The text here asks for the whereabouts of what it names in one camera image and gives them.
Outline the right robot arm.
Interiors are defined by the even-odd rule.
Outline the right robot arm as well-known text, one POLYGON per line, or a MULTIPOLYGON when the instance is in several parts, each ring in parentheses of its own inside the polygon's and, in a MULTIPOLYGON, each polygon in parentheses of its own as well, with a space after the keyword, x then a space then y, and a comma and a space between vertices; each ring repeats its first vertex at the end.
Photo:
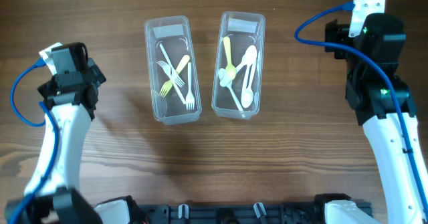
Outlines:
POLYGON ((408 85, 396 75, 399 56, 406 42, 404 23, 386 13, 368 15, 358 36, 351 36, 349 24, 331 21, 325 27, 325 40, 343 43, 370 58, 391 81, 385 80, 364 60, 345 50, 327 46, 337 60, 347 63, 345 98, 356 113, 374 152, 387 203, 389 223, 426 223, 413 174, 416 167, 423 188, 427 169, 419 146, 416 105, 408 85), (413 156, 415 164, 410 163, 413 156))

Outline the white spoon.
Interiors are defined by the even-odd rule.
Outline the white spoon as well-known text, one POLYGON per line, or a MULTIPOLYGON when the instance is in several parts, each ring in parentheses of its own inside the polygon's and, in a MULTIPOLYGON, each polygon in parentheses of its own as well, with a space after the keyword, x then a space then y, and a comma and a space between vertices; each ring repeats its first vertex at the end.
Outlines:
POLYGON ((241 103, 244 108, 248 108, 253 102, 253 90, 251 85, 253 84, 253 77, 255 75, 256 62, 253 62, 247 67, 244 75, 243 90, 241 93, 241 103))
MULTIPOLYGON (((237 72, 239 72, 241 70, 241 68, 243 68, 244 66, 246 66, 245 55, 242 56, 241 63, 236 67, 237 72)), ((221 87, 226 87, 226 85, 228 85, 229 82, 233 81, 233 79, 230 78, 226 74, 225 68, 220 68, 219 69, 218 76, 219 76, 219 79, 220 79, 220 86, 221 87)))
POLYGON ((234 102, 235 102, 235 105, 237 106, 238 110, 239 110, 240 112, 243 112, 242 105, 240 104, 240 102, 239 102, 239 100, 238 100, 237 96, 235 95, 235 92, 233 91, 233 89, 232 89, 232 87, 231 87, 232 80, 231 80, 231 79, 229 78, 229 76, 226 74, 226 71, 225 71, 225 69, 224 69, 224 68, 220 68, 220 69, 219 69, 219 71, 218 71, 218 76, 219 76, 219 79, 220 79, 220 86, 221 86, 221 87, 226 87, 226 88, 228 88, 228 89, 229 89, 229 91, 230 91, 230 93, 231 93, 231 96, 232 96, 232 98, 233 98, 233 100, 234 100, 234 102))

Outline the yellow plastic spoon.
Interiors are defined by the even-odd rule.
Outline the yellow plastic spoon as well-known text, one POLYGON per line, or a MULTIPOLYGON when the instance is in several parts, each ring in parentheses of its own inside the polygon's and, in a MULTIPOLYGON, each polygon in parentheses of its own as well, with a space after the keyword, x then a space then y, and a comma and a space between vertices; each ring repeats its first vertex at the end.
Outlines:
POLYGON ((230 80, 234 80, 236 77, 236 67, 232 64, 231 60, 231 41, 228 36, 223 38, 223 46, 225 50, 225 55, 227 59, 227 66, 225 68, 226 74, 228 75, 230 80))

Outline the bent white plastic fork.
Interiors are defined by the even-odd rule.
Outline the bent white plastic fork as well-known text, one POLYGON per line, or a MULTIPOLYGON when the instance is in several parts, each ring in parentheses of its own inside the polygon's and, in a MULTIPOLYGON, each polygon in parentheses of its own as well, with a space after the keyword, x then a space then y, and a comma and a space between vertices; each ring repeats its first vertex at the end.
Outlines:
POLYGON ((164 61, 158 61, 157 64, 163 69, 164 73, 169 77, 170 81, 172 82, 172 85, 174 86, 174 89, 176 90, 176 93, 179 95, 179 98, 181 99, 181 102, 183 104, 186 104, 186 100, 184 99, 177 83, 177 73, 173 71, 172 67, 168 65, 164 61))

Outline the white fork diagonal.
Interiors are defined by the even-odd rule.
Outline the white fork diagonal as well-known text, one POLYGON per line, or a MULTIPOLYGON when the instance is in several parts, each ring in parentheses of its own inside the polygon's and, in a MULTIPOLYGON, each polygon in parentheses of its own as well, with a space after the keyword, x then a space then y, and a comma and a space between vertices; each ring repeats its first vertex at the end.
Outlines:
POLYGON ((195 97, 192 93, 192 64, 191 62, 188 63, 187 66, 187 80, 188 80, 188 91, 186 95, 186 109, 187 110, 193 110, 195 107, 195 97))

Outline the white spoon vertical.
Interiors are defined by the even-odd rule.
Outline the white spoon vertical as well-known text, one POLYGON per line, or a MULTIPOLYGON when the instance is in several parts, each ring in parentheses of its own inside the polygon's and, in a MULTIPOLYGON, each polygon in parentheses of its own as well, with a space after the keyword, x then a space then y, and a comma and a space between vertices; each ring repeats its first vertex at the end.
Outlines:
POLYGON ((247 48, 245 52, 245 64, 250 66, 257 59, 257 48, 254 45, 251 45, 247 48))

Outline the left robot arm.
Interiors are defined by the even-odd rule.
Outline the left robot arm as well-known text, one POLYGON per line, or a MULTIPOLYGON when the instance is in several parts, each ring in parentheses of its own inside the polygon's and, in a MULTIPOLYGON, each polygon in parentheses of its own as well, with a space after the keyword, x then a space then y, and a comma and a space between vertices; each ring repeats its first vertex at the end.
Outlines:
POLYGON ((42 223, 55 212, 58 223, 133 223, 138 206, 131 197, 93 207, 79 191, 83 145, 105 76, 84 43, 55 43, 39 54, 32 68, 47 66, 52 73, 37 89, 43 98, 39 105, 45 134, 23 198, 7 203, 7 222, 42 223))

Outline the cream plastic fork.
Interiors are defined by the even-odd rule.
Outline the cream plastic fork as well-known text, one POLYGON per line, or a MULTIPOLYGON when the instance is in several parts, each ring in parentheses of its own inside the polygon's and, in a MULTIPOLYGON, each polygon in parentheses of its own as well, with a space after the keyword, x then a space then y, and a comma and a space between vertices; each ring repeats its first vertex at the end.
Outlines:
MULTIPOLYGON (((179 62, 176 68, 177 74, 180 74, 183 68, 188 64, 189 60, 190 60, 189 55, 184 55, 182 57, 181 61, 179 62)), ((171 90, 172 86, 173 86, 173 83, 170 80, 167 80, 163 84, 162 88, 160 89, 160 96, 164 98, 168 94, 168 92, 171 90)))

